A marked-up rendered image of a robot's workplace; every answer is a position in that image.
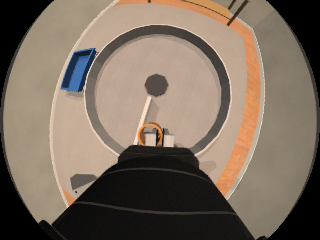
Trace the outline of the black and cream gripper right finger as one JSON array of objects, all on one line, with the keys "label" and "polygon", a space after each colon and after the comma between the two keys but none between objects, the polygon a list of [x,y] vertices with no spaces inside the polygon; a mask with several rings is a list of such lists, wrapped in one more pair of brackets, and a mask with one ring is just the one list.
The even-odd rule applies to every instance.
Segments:
[{"label": "black and cream gripper right finger", "polygon": [[174,134],[170,134],[167,128],[163,128],[162,133],[162,146],[174,147]]}]

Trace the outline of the blue plastic tray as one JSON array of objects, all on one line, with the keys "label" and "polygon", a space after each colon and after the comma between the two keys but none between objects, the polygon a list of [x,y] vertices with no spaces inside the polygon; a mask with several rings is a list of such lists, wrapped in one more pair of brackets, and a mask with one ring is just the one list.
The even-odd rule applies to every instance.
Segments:
[{"label": "blue plastic tray", "polygon": [[63,77],[61,90],[84,93],[87,73],[99,53],[95,49],[89,48],[73,53]]}]

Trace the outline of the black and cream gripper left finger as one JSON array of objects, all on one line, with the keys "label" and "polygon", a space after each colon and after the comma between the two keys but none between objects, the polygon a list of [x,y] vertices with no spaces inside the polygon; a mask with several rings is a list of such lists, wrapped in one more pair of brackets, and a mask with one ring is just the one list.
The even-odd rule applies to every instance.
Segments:
[{"label": "black and cream gripper left finger", "polygon": [[157,146],[158,144],[158,129],[154,128],[151,133],[146,133],[145,146]]}]

